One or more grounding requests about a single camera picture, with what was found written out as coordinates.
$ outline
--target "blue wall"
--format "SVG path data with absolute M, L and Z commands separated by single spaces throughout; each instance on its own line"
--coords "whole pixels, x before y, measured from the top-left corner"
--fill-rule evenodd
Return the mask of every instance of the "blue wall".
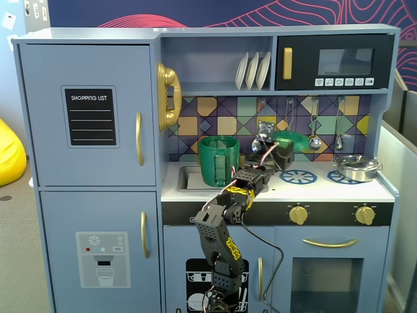
M 417 0 L 50 0 L 53 27 L 247 27 L 386 23 L 417 39 Z M 417 90 L 417 50 L 398 68 Z

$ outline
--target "telephone handset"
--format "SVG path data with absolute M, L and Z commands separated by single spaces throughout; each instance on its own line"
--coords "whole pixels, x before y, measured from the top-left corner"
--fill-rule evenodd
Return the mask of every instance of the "telephone handset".
M 174 88 L 174 108 L 168 109 L 167 87 Z M 180 115 L 182 104 L 181 84 L 177 73 L 158 63 L 158 110 L 159 110 L 159 129 L 163 131 L 166 127 L 177 122 Z

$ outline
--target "gold microwave handle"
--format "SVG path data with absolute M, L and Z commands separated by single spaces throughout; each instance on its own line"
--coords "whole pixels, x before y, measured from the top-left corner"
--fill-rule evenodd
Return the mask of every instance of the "gold microwave handle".
M 139 165 L 143 166 L 143 155 L 142 155 L 142 142 L 141 142 L 141 121 L 142 115 L 141 112 L 136 114 L 136 151 L 137 157 L 139 159 Z
M 174 88 L 174 108 L 168 109 L 167 87 Z M 182 91 L 181 84 L 177 73 L 158 63 L 158 111 L 159 111 L 159 129 L 163 131 L 166 127 L 174 125 L 181 111 Z
M 319 246 L 321 248 L 346 248 L 347 246 L 353 246 L 358 243 L 359 240 L 351 239 L 346 241 L 345 243 L 321 243 L 319 241 L 311 240 L 311 239 L 303 239 L 303 242 L 308 243 L 312 246 Z
M 293 75 L 293 49 L 284 48 L 283 79 L 290 80 Z

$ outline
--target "microwave button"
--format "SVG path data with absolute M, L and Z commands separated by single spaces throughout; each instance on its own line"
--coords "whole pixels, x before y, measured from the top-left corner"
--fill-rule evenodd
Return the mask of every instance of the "microwave button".
M 334 81 L 334 85 L 335 86 L 343 86 L 343 82 L 344 82 L 345 78 L 336 78 Z
M 363 86 L 364 85 L 364 79 L 363 78 L 355 78 L 354 79 L 354 85 L 355 86 Z
M 314 86 L 324 86 L 324 78 L 316 78 Z
M 345 86 L 353 86 L 353 78 L 346 78 L 345 80 Z
M 365 86 L 373 86 L 374 78 L 365 78 Z
M 334 78 L 326 78 L 326 81 L 324 82 L 326 86 L 333 86 L 334 84 Z

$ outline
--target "silver pot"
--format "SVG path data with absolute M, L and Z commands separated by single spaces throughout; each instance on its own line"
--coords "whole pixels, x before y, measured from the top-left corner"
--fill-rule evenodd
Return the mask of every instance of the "silver pot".
M 377 171 L 382 169 L 382 164 L 362 155 L 340 156 L 332 161 L 332 165 L 338 167 L 340 175 L 362 182 L 371 181 L 377 176 Z

